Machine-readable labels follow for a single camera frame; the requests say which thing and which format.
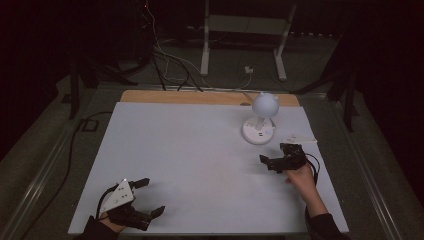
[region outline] black sleeve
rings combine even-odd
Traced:
[[[305,213],[306,226],[309,234],[315,238],[323,240],[349,240],[350,238],[342,234],[334,222],[333,216],[329,213],[321,214],[313,218],[309,217],[308,211]]]
[[[119,234],[112,231],[103,223],[94,219],[93,216],[87,221],[84,232],[75,237],[75,240],[116,240]]]

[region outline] white sphere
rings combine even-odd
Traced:
[[[272,118],[277,115],[280,103],[277,96],[261,92],[255,98],[252,108],[259,117]]]

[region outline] metal stand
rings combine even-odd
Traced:
[[[287,75],[281,55],[290,32],[295,12],[296,4],[292,4],[287,19],[213,15],[209,13],[209,0],[205,0],[205,32],[200,74],[205,77],[208,75],[209,71],[209,31],[272,34],[281,35],[280,45],[274,49],[274,58],[278,78],[281,81],[286,81]]]

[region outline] white tabletop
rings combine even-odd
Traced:
[[[214,235],[306,232],[304,203],[284,174],[268,171],[259,154],[282,157],[282,139],[313,137],[302,107],[280,107],[277,131],[262,146],[246,142],[251,107],[117,103],[69,228],[82,233],[103,192],[126,178],[150,178],[133,206],[150,212],[165,205],[148,230],[128,234]],[[321,163],[318,190],[342,232],[348,227],[316,143],[303,144]]]

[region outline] dark background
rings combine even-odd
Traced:
[[[83,48],[102,64],[133,57],[127,48],[131,44],[119,39],[134,39],[134,2],[22,0],[0,4],[0,159],[57,95],[55,84],[69,74],[71,46]],[[203,24],[202,1],[150,2],[157,24],[181,41],[188,38],[186,26]],[[260,2],[216,0],[211,9],[237,10],[240,15],[255,9],[258,16],[279,15],[278,4],[272,11],[252,7]],[[292,34],[340,38],[325,73],[331,75],[346,65],[360,69],[356,88],[363,92],[423,204],[424,4],[411,0],[297,2]],[[114,21],[106,25],[105,18]]]

